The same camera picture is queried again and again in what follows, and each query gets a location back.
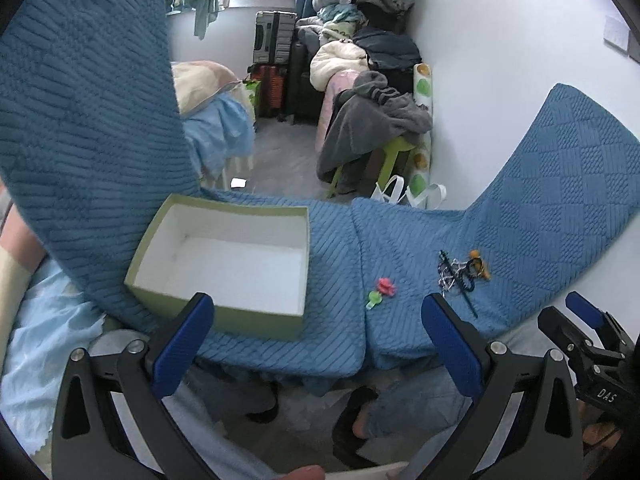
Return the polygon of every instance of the white comforter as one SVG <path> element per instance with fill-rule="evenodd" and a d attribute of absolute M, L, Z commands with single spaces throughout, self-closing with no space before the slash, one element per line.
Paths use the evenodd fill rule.
<path fill-rule="evenodd" d="M 330 41 L 311 60 L 309 81 L 316 90 L 324 92 L 332 75 L 348 68 L 367 70 L 367 53 L 351 41 Z"/>

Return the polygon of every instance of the pile of clothes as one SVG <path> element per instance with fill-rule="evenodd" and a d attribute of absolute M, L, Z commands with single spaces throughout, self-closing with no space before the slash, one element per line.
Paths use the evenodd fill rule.
<path fill-rule="evenodd" d="M 313 0 L 315 16 L 296 22 L 306 46 L 309 80 L 321 92 L 341 70 L 377 70 L 400 93 L 412 92 L 414 64 L 422 62 L 415 43 L 404 34 L 414 0 Z"/>
<path fill-rule="evenodd" d="M 411 94 L 389 86 L 380 72 L 361 72 L 353 88 L 334 99 L 316 167 L 318 178 L 331 182 L 335 170 L 343 166 L 338 192 L 350 192 L 362 176 L 370 152 L 399 136 L 417 145 L 432 124 L 429 113 L 415 104 Z"/>

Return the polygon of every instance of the open cardboard box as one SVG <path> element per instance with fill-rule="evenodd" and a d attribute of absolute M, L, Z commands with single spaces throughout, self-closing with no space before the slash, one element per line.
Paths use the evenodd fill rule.
<path fill-rule="evenodd" d="M 169 195 L 146 229 L 125 284 L 153 313 L 176 316 L 196 292 L 213 329 L 294 340 L 302 328 L 306 207 L 242 206 Z"/>

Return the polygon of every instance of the pink hair clip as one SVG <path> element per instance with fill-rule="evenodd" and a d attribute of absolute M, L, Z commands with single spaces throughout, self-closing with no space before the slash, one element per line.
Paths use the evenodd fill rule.
<path fill-rule="evenodd" d="M 393 296 L 396 293 L 396 286 L 391 283 L 389 278 L 380 278 L 376 288 L 380 294 L 384 294 L 385 296 Z"/>

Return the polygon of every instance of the white wall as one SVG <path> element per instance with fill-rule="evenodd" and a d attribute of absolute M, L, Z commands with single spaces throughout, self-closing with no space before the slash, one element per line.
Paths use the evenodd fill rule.
<path fill-rule="evenodd" d="M 228 9 L 210 23 L 204 40 L 193 35 L 195 12 L 168 16 L 173 61 L 209 59 L 223 64 L 239 78 L 253 62 L 255 13 L 260 10 L 292 12 L 294 0 L 231 0 Z"/>
<path fill-rule="evenodd" d="M 432 180 L 465 208 L 494 179 L 557 82 L 640 137 L 640 64 L 604 44 L 610 0 L 416 0 L 410 33 L 433 69 Z M 640 218 L 570 290 L 640 330 Z M 562 304 L 566 292 L 556 305 Z"/>

